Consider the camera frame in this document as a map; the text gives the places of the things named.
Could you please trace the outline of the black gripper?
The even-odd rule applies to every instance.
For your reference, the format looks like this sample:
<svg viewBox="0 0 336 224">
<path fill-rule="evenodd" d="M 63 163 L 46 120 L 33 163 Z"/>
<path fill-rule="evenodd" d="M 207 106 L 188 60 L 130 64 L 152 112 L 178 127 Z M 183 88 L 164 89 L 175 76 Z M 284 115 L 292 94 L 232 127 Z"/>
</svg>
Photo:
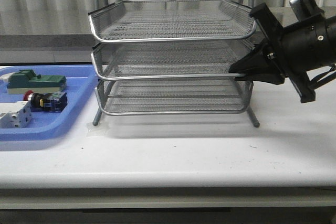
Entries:
<svg viewBox="0 0 336 224">
<path fill-rule="evenodd" d="M 274 61 L 280 72 L 289 78 L 300 96 L 302 103 L 316 100 L 316 93 L 311 87 L 307 72 L 325 67 L 323 49 L 327 42 L 324 11 L 317 8 L 314 13 L 300 22 L 287 27 L 270 11 L 265 3 L 254 7 L 250 16 L 253 17 L 268 39 Z M 232 64 L 229 73 L 256 73 L 235 77 L 235 81 L 257 81 L 281 85 L 285 79 L 278 74 L 272 62 L 267 59 L 270 52 L 269 43 L 260 43 L 246 56 Z"/>
</svg>

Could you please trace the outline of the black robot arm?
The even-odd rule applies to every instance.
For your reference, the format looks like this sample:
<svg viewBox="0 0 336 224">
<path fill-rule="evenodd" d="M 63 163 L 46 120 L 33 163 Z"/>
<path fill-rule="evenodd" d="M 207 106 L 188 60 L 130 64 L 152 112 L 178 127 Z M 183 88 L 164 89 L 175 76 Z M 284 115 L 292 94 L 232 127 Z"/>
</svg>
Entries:
<svg viewBox="0 0 336 224">
<path fill-rule="evenodd" d="M 280 85 L 288 78 L 301 103 L 315 101 L 315 90 L 335 79 L 335 17 L 319 12 L 283 27 L 265 3 L 250 16 L 265 37 L 230 66 L 230 73 L 240 74 L 235 80 Z"/>
</svg>

